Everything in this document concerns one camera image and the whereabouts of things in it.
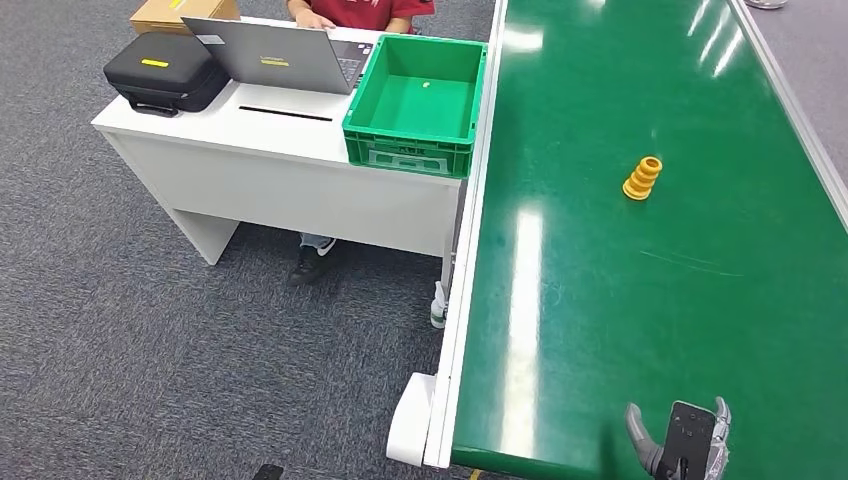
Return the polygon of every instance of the black case handle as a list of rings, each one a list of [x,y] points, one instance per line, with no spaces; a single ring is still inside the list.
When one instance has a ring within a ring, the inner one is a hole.
[[[148,115],[158,115],[165,118],[176,117],[180,113],[179,109],[169,106],[163,107],[160,105],[150,105],[149,103],[138,103],[130,99],[130,107],[138,113],[146,113]]]

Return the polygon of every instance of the jeans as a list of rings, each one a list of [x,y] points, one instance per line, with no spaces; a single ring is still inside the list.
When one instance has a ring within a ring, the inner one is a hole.
[[[321,235],[312,235],[311,233],[301,233],[300,234],[300,246],[301,247],[313,247],[313,248],[324,248],[332,242],[333,239],[330,237],[324,237]]]

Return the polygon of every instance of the person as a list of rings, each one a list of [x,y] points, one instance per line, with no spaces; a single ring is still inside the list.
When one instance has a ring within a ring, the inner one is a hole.
[[[435,13],[431,0],[286,0],[286,6],[299,27],[350,27],[411,33],[412,18]],[[309,233],[300,234],[297,266],[288,284],[312,283],[338,262],[336,239]]]

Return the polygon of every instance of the black case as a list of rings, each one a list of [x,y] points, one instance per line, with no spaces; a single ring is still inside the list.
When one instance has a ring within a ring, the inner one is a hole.
[[[230,81],[197,38],[160,32],[133,40],[103,73],[133,110],[166,117],[203,110]]]

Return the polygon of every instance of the black shoe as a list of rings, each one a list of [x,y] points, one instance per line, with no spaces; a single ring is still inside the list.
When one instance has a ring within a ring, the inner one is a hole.
[[[321,278],[338,263],[339,253],[333,252],[335,246],[336,239],[334,238],[324,248],[300,247],[297,267],[289,274],[288,285],[297,287]]]

